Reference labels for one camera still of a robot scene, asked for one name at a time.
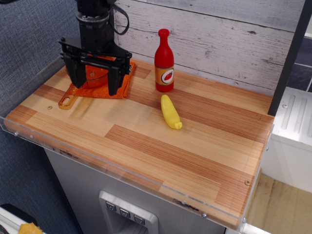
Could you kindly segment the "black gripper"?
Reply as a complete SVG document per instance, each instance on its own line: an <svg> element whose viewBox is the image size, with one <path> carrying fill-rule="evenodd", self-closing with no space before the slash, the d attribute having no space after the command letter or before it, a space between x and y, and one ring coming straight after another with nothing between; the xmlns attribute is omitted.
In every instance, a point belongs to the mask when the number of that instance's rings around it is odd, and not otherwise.
<svg viewBox="0 0 312 234"><path fill-rule="evenodd" d="M132 54L115 43L115 34L123 35L114 26L113 18L79 18L80 36L61 37L61 56L72 84L80 88L86 82L86 65L108 70L109 95L117 94L125 75L132 71Z"/></svg>

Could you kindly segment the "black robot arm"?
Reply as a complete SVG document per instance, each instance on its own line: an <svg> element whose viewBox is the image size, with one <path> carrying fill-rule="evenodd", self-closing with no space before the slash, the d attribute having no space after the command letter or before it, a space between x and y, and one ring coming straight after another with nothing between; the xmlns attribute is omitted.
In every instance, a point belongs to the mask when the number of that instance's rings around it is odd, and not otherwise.
<svg viewBox="0 0 312 234"><path fill-rule="evenodd" d="M126 14L113 0L79 0L76 18L78 38L59 39L61 56L72 84L80 88L87 81L86 66L108 71L109 95L116 95L125 75L130 74L132 54L115 44L118 33L114 27L114 12Z"/></svg>

